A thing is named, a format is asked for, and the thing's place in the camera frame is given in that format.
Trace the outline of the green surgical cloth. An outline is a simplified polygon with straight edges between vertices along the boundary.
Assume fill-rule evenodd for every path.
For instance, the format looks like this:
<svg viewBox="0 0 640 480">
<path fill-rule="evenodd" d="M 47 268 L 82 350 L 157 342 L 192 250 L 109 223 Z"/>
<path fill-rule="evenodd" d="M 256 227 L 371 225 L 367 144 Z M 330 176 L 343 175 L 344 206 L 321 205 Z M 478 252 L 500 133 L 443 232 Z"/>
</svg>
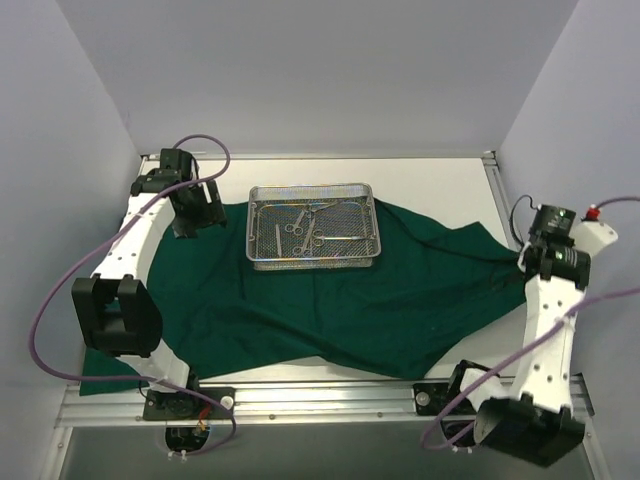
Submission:
<svg viewBox="0 0 640 480">
<path fill-rule="evenodd" d="M 166 234 L 147 282 L 165 342 L 202 378 L 318 356 L 417 379 L 524 302 L 515 254 L 477 222 L 378 202 L 371 267 L 264 272 L 245 254 L 246 206 L 226 212 L 194 240 Z"/>
</svg>

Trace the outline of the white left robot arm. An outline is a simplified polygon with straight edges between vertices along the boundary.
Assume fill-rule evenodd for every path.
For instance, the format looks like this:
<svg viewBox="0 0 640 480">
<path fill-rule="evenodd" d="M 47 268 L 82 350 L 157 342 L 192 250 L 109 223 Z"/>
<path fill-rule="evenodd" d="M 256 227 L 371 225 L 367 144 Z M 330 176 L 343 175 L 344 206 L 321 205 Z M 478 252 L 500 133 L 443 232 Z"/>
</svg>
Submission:
<svg viewBox="0 0 640 480">
<path fill-rule="evenodd" d="M 163 340 L 163 318 L 146 283 L 167 230 L 193 239 L 201 229 L 226 223 L 216 182 L 199 181 L 191 153 L 164 149 L 158 167 L 132 184 L 119 238 L 92 275 L 75 279 L 71 289 L 86 347 L 168 392 L 166 408 L 179 419 L 200 411 L 202 395 L 188 385 L 188 364 Z"/>
</svg>

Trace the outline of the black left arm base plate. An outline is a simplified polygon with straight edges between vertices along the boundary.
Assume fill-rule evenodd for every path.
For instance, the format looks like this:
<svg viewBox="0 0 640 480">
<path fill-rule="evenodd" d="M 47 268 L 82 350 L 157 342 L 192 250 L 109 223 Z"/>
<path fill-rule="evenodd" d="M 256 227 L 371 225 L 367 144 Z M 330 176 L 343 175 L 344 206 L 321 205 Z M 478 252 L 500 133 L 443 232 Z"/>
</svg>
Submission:
<svg viewBox="0 0 640 480">
<path fill-rule="evenodd" d="M 228 386 L 205 387 L 201 393 L 233 411 L 236 390 Z M 145 421 L 225 420 L 229 415 L 221 407 L 185 393 L 164 393 L 149 390 L 142 413 Z"/>
</svg>

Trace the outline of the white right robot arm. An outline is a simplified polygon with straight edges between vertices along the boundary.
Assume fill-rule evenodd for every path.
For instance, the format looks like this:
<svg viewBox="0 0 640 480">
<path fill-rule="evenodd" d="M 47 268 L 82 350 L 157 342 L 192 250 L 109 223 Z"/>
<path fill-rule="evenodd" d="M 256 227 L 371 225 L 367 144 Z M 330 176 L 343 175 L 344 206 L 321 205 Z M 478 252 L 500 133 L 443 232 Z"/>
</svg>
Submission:
<svg viewBox="0 0 640 480">
<path fill-rule="evenodd" d="M 574 211 L 540 205 L 523 242 L 526 323 L 523 347 L 498 366 L 461 361 L 444 388 L 455 412 L 473 408 L 467 427 L 473 443 L 528 463 L 549 467 L 583 440 L 570 393 L 570 364 L 577 305 L 590 283 L 593 258 L 618 235 L 590 206 Z"/>
</svg>

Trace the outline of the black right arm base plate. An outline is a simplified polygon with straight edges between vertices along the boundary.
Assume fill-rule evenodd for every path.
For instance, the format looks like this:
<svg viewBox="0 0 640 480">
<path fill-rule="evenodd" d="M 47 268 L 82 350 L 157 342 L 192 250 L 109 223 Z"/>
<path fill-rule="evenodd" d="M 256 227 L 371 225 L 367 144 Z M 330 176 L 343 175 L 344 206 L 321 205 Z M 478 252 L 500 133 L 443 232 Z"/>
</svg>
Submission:
<svg viewBox="0 0 640 480">
<path fill-rule="evenodd" d="M 459 394 L 444 380 L 418 381 L 411 388 L 415 413 L 424 417 L 435 417 Z"/>
</svg>

